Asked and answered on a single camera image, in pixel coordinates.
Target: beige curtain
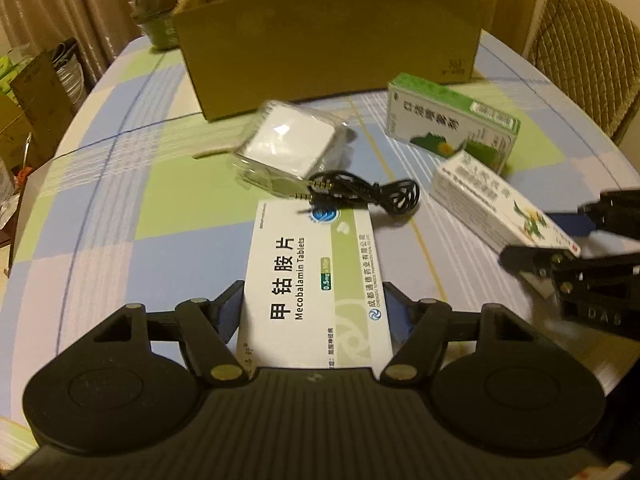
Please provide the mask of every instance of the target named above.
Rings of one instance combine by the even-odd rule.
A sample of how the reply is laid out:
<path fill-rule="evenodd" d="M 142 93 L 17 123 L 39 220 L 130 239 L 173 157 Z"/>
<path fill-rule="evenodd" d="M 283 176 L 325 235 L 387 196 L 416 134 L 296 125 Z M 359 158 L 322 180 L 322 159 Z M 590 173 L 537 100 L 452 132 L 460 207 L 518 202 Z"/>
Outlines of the beige curtain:
<path fill-rule="evenodd" d="M 140 35 L 128 2 L 0 0 L 0 16 L 10 43 L 29 43 L 32 54 L 76 38 L 87 77 L 96 82 L 127 43 Z"/>

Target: screw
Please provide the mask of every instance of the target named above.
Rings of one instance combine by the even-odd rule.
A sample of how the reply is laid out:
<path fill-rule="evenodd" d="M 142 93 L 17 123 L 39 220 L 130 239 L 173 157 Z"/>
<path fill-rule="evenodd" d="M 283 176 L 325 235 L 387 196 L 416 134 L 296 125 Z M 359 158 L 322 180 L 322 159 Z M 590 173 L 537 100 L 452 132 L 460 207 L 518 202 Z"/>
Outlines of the screw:
<path fill-rule="evenodd" d="M 408 381 L 418 374 L 418 370 L 411 365 L 391 365 L 386 367 L 385 374 L 395 381 Z"/>
<path fill-rule="evenodd" d="M 218 381 L 234 381 L 242 375 L 242 368 L 237 365 L 218 365 L 211 369 L 211 377 Z"/>
<path fill-rule="evenodd" d="M 560 292 L 564 294 L 571 294 L 574 290 L 574 286 L 569 282 L 564 282 L 560 285 Z"/>

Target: yellow line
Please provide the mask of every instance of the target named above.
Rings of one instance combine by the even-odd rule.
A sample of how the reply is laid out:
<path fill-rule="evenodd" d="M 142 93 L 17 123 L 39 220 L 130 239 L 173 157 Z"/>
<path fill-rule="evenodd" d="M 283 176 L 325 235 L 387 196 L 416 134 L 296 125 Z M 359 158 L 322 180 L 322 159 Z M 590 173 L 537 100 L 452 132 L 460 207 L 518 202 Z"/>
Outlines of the yellow line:
<path fill-rule="evenodd" d="M 21 424 L 18 424 L 17 422 L 12 421 L 10 418 L 6 418 L 5 416 L 0 415 L 0 420 L 2 422 L 7 422 L 9 424 L 11 424 L 12 426 L 15 426 L 16 428 L 19 428 L 20 430 L 26 431 L 28 433 L 31 433 L 31 430 L 29 428 L 27 428 L 26 426 L 23 426 Z"/>
<path fill-rule="evenodd" d="M 351 110 L 353 111 L 353 113 L 356 114 L 358 122 L 360 123 L 360 127 L 362 128 L 362 131 L 367 137 L 369 144 L 371 144 L 371 147 L 373 148 L 374 153 L 376 153 L 376 156 L 380 161 L 380 164 L 382 164 L 382 168 L 385 170 L 386 176 L 388 176 L 389 180 L 396 180 L 396 176 L 394 175 L 394 172 L 391 171 L 391 168 L 386 163 L 385 158 L 382 156 L 382 153 L 380 153 L 380 150 L 378 149 L 378 146 L 376 144 L 375 139 L 373 138 L 373 135 L 371 135 L 371 132 L 369 131 L 364 121 L 362 120 L 362 116 L 360 115 L 360 112 L 356 108 L 356 105 L 353 103 L 353 100 L 351 99 L 351 97 L 347 97 L 347 100 L 351 105 Z M 427 260 L 427 265 L 429 267 L 429 271 L 431 275 L 433 276 L 433 280 L 436 282 L 436 287 L 438 288 L 438 294 L 440 294 L 440 299 L 442 301 L 447 302 L 447 294 L 444 291 L 444 287 L 442 286 L 442 282 L 440 281 L 440 278 L 438 277 L 438 273 L 436 272 L 436 267 L 435 265 L 433 265 L 433 260 L 431 259 L 431 255 L 429 254 L 427 245 L 424 243 L 424 239 L 422 238 L 422 235 L 418 230 L 418 226 L 416 225 L 415 220 L 413 218 L 409 220 L 409 224 L 411 224 L 411 227 L 414 229 L 415 237 L 418 239 L 418 245 L 420 245 L 422 254 L 424 254 L 424 259 Z"/>

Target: tablecloth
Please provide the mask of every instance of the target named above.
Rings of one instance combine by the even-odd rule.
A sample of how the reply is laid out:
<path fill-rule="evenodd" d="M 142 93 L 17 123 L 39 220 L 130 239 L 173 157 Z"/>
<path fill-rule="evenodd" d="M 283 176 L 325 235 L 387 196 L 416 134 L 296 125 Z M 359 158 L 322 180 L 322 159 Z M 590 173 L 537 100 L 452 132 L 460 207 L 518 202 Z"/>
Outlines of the tablecloth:
<path fill-rule="evenodd" d="M 596 124 L 491 35 L 482 35 L 474 78 L 458 89 L 522 120 L 506 177 L 544 210 L 575 210 L 602 189 L 640 185 Z M 442 160 L 385 136 L 386 92 L 313 106 L 354 130 L 351 171 L 380 182 L 408 176 L 423 190 L 405 224 L 372 211 L 384 280 L 459 310 L 502 303 L 589 367 L 606 391 L 615 386 L 640 344 L 561 321 L 551 301 L 506 274 L 433 202 L 426 191 Z M 153 52 L 146 38 L 133 41 L 89 95 L 50 166 L 0 309 L 0 441 L 16 456 L 24 451 L 26 382 L 75 339 L 124 303 L 164 310 L 215 298 L 244 278 L 256 205 L 267 195 L 238 182 L 229 155 L 191 155 L 245 121 L 206 123 L 180 51 Z M 584 246 L 587 254 L 638 248 L 601 234 Z M 176 344 L 154 351 L 180 360 Z"/>

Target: quilted chair cushion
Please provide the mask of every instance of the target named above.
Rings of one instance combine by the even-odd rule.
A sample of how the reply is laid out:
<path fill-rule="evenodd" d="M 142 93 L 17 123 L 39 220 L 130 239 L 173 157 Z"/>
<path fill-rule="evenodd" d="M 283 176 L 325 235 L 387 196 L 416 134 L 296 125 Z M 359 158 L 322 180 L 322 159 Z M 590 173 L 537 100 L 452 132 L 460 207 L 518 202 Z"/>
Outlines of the quilted chair cushion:
<path fill-rule="evenodd" d="M 552 23 L 557 5 L 546 0 L 527 60 L 613 137 L 640 90 L 640 29 L 606 0 L 561 0 Z"/>

